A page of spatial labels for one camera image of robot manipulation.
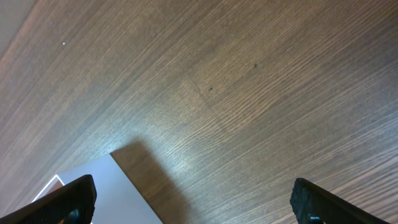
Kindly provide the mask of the pink cardboard box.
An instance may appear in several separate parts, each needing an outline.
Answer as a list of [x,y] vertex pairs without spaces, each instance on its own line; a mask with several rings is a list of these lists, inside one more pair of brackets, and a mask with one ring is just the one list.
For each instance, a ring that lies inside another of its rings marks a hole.
[[92,175],[97,192],[93,224],[161,222],[109,154],[54,175],[34,199],[42,198],[85,174]]

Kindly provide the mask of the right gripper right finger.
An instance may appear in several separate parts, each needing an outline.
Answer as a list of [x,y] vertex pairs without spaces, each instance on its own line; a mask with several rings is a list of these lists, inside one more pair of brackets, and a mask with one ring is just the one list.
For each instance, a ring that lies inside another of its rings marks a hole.
[[299,224],[388,224],[303,178],[294,182],[290,205]]

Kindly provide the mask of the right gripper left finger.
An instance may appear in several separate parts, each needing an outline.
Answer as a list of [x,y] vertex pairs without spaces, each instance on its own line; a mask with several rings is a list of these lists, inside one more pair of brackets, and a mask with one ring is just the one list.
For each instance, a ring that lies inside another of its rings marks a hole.
[[1,218],[1,224],[90,224],[96,202],[93,177],[83,175]]

